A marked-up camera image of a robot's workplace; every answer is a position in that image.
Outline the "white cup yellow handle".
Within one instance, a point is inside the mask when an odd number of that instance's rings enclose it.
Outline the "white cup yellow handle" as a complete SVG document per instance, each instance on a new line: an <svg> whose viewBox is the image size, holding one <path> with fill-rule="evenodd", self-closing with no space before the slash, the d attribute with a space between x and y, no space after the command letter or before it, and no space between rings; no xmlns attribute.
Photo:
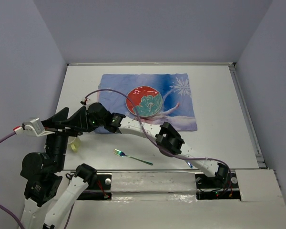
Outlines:
<svg viewBox="0 0 286 229"><path fill-rule="evenodd" d="M69 149L73 152L78 152L79 150L79 147L81 145L81 140L80 138L77 136L77 137L73 137L73 136L70 136L68 138L68 143L67 143Z"/></svg>

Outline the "iridescent fork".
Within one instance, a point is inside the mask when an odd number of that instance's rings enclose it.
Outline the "iridescent fork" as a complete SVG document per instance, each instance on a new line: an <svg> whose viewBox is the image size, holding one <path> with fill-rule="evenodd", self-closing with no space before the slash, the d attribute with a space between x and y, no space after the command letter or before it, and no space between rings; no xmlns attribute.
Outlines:
<svg viewBox="0 0 286 229"><path fill-rule="evenodd" d="M130 156L130 155L127 155L125 154L123 151L121 150L118 150L118 149L114 149L113 151L116 155L120 156L120 157L126 157L126 158L130 158L132 160L136 160L136 161L139 161L141 163L144 163L144 164L147 164L147 165L150 165L150 166L153 166L153 163L152 162L148 162L148 161L145 161L145 160L141 160L139 158L136 158L136 157L133 157L133 156Z"/></svg>

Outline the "red and blue plate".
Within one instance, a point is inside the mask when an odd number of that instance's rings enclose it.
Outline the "red and blue plate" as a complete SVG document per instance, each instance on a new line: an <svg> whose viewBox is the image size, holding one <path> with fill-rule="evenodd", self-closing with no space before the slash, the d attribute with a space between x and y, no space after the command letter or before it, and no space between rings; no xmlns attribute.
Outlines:
<svg viewBox="0 0 286 229"><path fill-rule="evenodd" d="M133 115L136 115L135 108L138 110L140 117L151 117L159 113L163 105L163 97L160 92L150 86L139 86L132 89L126 98L125 104L127 109Z"/></svg>

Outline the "blue princess print cloth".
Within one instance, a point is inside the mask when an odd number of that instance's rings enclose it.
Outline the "blue princess print cloth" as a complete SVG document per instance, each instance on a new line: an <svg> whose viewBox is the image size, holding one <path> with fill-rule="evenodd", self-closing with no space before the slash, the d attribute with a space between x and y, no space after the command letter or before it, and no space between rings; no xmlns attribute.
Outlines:
<svg viewBox="0 0 286 229"><path fill-rule="evenodd" d="M160 92L163 105L159 113L151 117L140 117L129 112L125 99L127 94L139 86L150 86ZM120 113L143 123L161 125L169 122L177 131L196 131L189 77L180 74L104 74L97 93L98 102L112 113Z"/></svg>

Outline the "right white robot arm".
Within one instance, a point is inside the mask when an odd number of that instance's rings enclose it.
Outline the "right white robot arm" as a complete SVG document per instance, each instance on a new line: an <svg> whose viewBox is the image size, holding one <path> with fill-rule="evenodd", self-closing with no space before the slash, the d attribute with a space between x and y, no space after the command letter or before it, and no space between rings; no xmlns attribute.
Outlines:
<svg viewBox="0 0 286 229"><path fill-rule="evenodd" d="M195 156L194 150L168 122L161 125L141 123L123 114L111 113L101 103L82 106L68 119L61 121L64 127L77 132L92 132L103 127L111 133L130 134L147 138L166 156L178 158L200 169L215 187L228 181L231 171L228 165L215 158Z"/></svg>

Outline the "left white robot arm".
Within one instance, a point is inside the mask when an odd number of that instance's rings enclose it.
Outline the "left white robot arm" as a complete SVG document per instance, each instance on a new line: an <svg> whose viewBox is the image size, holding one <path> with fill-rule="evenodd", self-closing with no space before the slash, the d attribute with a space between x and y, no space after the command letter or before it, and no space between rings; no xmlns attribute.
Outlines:
<svg viewBox="0 0 286 229"><path fill-rule="evenodd" d="M27 184L21 223L26 229L58 228L79 195L96 183L96 169L87 164L79 165L67 189L49 209L62 181L57 174L64 168L69 137L89 130L86 107L81 107L72 116L68 113L69 109L65 107L44 121L31 119L21 126L28 136L46 137L45 151L29 153L22 161L20 175Z"/></svg>

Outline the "silver front table rail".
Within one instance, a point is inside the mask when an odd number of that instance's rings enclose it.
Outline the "silver front table rail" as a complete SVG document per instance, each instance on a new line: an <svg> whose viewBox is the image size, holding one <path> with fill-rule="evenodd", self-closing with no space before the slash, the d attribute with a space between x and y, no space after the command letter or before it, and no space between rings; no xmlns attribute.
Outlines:
<svg viewBox="0 0 286 229"><path fill-rule="evenodd" d="M202 173L199 169L96 169L98 173L113 173L113 172L197 172ZM231 169L231 172L237 170L269 170L268 168L253 168L253 169Z"/></svg>

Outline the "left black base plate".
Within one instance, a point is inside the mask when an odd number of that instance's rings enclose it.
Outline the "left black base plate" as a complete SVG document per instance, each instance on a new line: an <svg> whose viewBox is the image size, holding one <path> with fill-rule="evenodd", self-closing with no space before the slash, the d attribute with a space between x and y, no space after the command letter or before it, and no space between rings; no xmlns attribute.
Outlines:
<svg viewBox="0 0 286 229"><path fill-rule="evenodd" d="M77 198L77 200L105 201L111 200L112 175L110 173L98 173L94 184L89 185Z"/></svg>

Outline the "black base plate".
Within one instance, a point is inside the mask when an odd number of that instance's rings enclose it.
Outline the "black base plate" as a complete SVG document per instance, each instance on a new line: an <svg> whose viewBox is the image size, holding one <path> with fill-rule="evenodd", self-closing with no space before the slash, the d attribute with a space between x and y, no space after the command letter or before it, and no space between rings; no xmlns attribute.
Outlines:
<svg viewBox="0 0 286 229"><path fill-rule="evenodd" d="M195 179L197 200L241 199L236 173L232 173L232 183L226 185L216 184L203 173L195 174Z"/></svg>
<svg viewBox="0 0 286 229"><path fill-rule="evenodd" d="M89 185L77 198L77 200L105 201L111 200L112 175L110 173L98 173L94 184Z"/></svg>

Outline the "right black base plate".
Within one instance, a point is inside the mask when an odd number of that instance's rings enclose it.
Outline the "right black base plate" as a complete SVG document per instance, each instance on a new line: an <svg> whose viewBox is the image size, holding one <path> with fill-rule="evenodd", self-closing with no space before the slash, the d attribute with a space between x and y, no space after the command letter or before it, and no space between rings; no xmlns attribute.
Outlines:
<svg viewBox="0 0 286 229"><path fill-rule="evenodd" d="M216 184L203 173L195 174L195 179L197 200L241 199L236 173L232 173L232 183L226 185Z"/></svg>

